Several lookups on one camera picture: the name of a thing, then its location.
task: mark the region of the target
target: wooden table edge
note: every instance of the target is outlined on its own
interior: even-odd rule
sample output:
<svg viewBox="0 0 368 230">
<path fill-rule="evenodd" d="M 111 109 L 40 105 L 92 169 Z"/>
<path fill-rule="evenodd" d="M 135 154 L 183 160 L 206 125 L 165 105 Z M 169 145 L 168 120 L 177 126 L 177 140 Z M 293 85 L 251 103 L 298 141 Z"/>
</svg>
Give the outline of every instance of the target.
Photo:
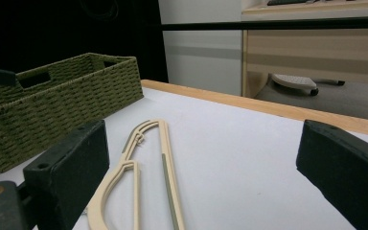
<svg viewBox="0 0 368 230">
<path fill-rule="evenodd" d="M 306 119 L 314 120 L 340 127 L 345 130 L 368 134 L 368 120 L 366 119 L 323 112 L 313 109 L 306 109 L 280 103 L 264 102 L 255 99 L 249 99 L 154 80 L 141 80 L 141 83 L 142 86 L 146 88 L 174 93 L 181 96 L 197 98 L 219 104 L 232 105 L 298 121 L 304 121 Z"/>
</svg>

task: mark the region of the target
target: green woven basket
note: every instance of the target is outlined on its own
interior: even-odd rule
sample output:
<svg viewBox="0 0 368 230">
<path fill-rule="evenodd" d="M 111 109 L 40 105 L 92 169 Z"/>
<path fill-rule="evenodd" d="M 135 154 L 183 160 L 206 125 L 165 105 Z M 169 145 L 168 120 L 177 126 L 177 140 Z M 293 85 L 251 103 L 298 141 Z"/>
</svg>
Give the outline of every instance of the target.
<svg viewBox="0 0 368 230">
<path fill-rule="evenodd" d="M 84 54 L 16 76 L 15 87 L 0 85 L 0 173 L 75 127 L 143 98 L 135 57 Z M 49 80 L 28 88 L 20 84 L 41 76 Z"/>
</svg>

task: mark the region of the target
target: shelf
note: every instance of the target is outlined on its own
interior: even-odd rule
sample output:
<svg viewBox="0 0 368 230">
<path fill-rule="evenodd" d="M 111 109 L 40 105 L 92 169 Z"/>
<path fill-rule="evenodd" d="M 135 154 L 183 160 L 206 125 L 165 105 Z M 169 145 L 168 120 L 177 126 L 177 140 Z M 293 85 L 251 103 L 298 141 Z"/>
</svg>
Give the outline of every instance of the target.
<svg viewBox="0 0 368 230">
<path fill-rule="evenodd" d="M 300 3 L 279 6 L 260 4 L 241 13 L 243 21 L 361 16 L 368 16 L 368 0 L 332 0 L 326 2 L 318 1 L 312 4 Z"/>
</svg>

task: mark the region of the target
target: black padded block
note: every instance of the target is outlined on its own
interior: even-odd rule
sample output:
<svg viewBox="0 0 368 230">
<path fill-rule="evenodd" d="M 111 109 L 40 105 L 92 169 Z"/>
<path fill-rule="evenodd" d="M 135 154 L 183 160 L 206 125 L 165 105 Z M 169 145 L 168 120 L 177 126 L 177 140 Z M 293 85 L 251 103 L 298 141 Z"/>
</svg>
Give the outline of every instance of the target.
<svg viewBox="0 0 368 230">
<path fill-rule="evenodd" d="M 368 143 L 338 127 L 306 121 L 296 164 L 356 229 L 368 229 Z"/>
<path fill-rule="evenodd" d="M 72 229 L 108 168 L 104 121 L 75 129 L 28 165 L 38 229 Z"/>
<path fill-rule="evenodd" d="M 0 230 L 28 229 L 14 182 L 0 181 Z"/>
</svg>

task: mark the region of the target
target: wooden cutout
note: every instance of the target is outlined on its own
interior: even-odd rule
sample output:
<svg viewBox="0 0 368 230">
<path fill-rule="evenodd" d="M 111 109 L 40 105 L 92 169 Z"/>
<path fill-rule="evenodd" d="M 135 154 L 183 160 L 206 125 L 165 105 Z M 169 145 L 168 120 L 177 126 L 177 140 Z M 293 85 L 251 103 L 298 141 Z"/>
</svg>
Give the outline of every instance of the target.
<svg viewBox="0 0 368 230">
<path fill-rule="evenodd" d="M 175 180 L 175 172 L 173 167 L 172 150 L 170 147 L 169 130 L 167 123 L 163 120 L 146 121 L 137 126 L 127 140 L 124 152 L 120 158 L 116 169 L 105 176 L 102 183 L 98 187 L 96 193 L 92 196 L 91 201 L 87 206 L 87 216 L 89 227 L 93 230 L 107 230 L 104 222 L 104 206 L 109 197 L 110 192 L 120 180 L 124 171 L 134 171 L 134 222 L 133 229 L 140 229 L 140 203 L 139 203 L 139 165 L 136 161 L 130 160 L 130 156 L 134 148 L 144 140 L 144 132 L 159 126 L 161 151 L 163 159 L 163 168 L 167 193 L 169 197 L 170 211 L 172 213 L 172 224 L 174 229 L 184 230 L 184 220 L 179 202 L 178 190 Z"/>
</svg>

